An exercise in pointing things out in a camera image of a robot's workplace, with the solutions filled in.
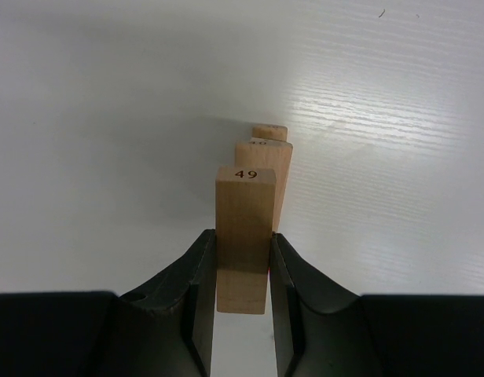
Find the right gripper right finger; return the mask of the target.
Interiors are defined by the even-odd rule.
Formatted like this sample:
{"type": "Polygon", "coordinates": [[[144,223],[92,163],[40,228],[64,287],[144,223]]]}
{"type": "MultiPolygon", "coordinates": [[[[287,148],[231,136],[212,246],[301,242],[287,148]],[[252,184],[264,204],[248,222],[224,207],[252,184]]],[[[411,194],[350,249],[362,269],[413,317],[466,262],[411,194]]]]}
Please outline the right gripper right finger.
{"type": "Polygon", "coordinates": [[[269,278],[280,376],[484,376],[484,296],[356,295],[280,233],[269,278]]]}

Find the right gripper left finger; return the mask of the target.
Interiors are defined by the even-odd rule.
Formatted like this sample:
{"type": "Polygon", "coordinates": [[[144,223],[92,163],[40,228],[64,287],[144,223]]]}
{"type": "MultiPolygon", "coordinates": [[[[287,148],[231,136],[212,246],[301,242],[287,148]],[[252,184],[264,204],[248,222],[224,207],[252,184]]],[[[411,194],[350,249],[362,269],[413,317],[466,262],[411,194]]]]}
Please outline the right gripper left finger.
{"type": "Polygon", "coordinates": [[[124,295],[0,294],[0,376],[207,376],[215,231],[124,295]]]}

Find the wood block seven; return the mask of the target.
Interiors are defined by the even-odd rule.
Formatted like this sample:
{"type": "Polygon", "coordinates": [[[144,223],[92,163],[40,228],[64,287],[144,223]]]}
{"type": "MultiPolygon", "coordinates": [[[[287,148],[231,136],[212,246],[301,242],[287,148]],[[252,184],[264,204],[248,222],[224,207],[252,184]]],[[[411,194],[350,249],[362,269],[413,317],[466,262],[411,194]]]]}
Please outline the wood block seven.
{"type": "Polygon", "coordinates": [[[276,175],[271,169],[220,167],[215,179],[217,311],[266,311],[276,175]]]}

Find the wood block five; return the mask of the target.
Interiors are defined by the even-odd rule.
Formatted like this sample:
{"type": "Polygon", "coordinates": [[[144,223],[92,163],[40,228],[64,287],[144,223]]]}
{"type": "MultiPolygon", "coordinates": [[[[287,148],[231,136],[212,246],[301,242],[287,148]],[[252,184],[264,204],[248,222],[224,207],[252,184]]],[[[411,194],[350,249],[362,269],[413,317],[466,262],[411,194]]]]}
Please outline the wood block five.
{"type": "Polygon", "coordinates": [[[280,224],[292,151],[291,143],[259,137],[252,137],[250,141],[237,142],[235,146],[237,167],[273,169],[275,172],[277,183],[273,212],[274,232],[277,232],[280,224]]]}

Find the wood block six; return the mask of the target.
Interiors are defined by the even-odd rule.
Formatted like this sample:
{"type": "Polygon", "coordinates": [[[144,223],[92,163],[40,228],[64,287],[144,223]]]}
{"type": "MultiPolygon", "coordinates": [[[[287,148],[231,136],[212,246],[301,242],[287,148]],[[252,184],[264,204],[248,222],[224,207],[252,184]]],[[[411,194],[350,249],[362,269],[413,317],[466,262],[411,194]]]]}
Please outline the wood block six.
{"type": "Polygon", "coordinates": [[[252,127],[251,136],[286,142],[288,139],[288,128],[286,126],[272,124],[256,124],[252,127]]]}

